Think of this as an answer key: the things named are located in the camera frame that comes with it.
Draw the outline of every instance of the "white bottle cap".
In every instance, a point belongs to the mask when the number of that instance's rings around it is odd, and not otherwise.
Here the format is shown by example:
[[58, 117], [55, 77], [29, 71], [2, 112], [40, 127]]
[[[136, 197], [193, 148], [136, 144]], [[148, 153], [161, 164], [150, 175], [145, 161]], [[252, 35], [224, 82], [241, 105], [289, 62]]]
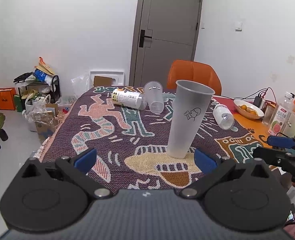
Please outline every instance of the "white bottle cap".
[[292, 98], [292, 94], [289, 93], [289, 92], [286, 92], [286, 93], [285, 93], [285, 97], [287, 97], [287, 98]]

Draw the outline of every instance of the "clear plastic bottle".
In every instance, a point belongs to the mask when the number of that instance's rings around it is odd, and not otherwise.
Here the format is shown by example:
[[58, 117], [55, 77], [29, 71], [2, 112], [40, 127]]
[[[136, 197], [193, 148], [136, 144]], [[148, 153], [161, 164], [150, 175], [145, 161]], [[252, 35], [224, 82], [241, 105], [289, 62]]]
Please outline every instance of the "clear plastic bottle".
[[218, 104], [213, 110], [217, 125], [223, 130], [229, 130], [234, 125], [234, 117], [227, 106]]
[[268, 134], [276, 135], [278, 132], [282, 132], [285, 128], [285, 124], [289, 119], [292, 110], [292, 94], [286, 92], [284, 97], [280, 98], [280, 100], [277, 101], [275, 110], [268, 124]]
[[113, 104], [127, 106], [138, 110], [144, 110], [147, 102], [144, 100], [144, 94], [131, 92], [116, 88], [112, 93]]

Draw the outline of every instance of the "light switch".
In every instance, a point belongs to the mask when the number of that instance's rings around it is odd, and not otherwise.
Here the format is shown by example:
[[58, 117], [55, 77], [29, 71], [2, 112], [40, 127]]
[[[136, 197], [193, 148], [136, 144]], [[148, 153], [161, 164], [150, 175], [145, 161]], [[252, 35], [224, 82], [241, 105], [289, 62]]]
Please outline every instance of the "light switch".
[[243, 25], [242, 22], [236, 22], [235, 23], [235, 30], [236, 31], [241, 31], [242, 30], [242, 25]]

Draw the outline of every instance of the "cup logo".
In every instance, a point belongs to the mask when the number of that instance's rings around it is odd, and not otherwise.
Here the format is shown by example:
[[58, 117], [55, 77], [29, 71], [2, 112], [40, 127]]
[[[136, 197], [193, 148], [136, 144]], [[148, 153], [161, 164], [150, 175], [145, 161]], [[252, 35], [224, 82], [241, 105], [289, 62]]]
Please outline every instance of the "cup logo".
[[198, 107], [196, 107], [196, 108], [194, 108], [191, 111], [186, 111], [184, 113], [184, 115], [186, 116], [186, 118], [188, 120], [190, 120], [191, 118], [193, 118], [193, 121], [195, 121], [195, 117], [197, 117], [198, 115], [200, 115], [200, 113], [201, 113], [201, 109], [198, 108]]

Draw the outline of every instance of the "black door handle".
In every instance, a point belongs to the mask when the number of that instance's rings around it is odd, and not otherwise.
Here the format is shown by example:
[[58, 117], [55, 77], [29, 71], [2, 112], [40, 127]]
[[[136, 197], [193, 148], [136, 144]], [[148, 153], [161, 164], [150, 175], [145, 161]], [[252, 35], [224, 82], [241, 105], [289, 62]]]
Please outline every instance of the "black door handle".
[[149, 38], [149, 39], [151, 39], [152, 36], [145, 36], [145, 30], [141, 30], [140, 41], [139, 41], [139, 45], [138, 45], [140, 48], [143, 48], [143, 45], [144, 45], [144, 38]]

